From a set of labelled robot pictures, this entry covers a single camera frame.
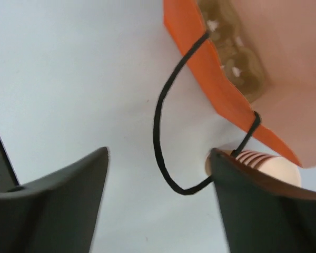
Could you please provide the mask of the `orange paper bag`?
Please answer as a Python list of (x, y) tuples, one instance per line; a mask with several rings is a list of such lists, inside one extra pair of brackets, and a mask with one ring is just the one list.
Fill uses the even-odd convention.
[(255, 138), (280, 156), (316, 167), (316, 1), (230, 1), (241, 40), (264, 70), (261, 96), (248, 102), (226, 78), (197, 1), (164, 1), (163, 22), (182, 53), (157, 100), (153, 146), (158, 168), (177, 193), (195, 194), (211, 183), (181, 188), (169, 175), (160, 144), (164, 100), (187, 65), (216, 112), (246, 132), (237, 156)]

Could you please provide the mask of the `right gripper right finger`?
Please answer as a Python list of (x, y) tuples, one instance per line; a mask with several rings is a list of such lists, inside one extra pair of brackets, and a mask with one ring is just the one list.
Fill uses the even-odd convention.
[(213, 148), (211, 178), (230, 252), (316, 252), (316, 192)]

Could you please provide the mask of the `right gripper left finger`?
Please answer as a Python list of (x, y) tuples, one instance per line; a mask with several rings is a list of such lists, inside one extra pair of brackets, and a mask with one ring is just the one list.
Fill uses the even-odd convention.
[(108, 148), (0, 192), (0, 252), (89, 252), (109, 163)]

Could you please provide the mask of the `brown pulp cup carrier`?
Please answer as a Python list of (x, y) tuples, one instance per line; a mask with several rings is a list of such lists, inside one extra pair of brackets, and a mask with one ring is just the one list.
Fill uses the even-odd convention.
[(265, 87), (264, 70), (256, 54), (241, 40), (241, 21), (230, 1), (197, 1), (210, 40), (226, 78), (254, 102)]

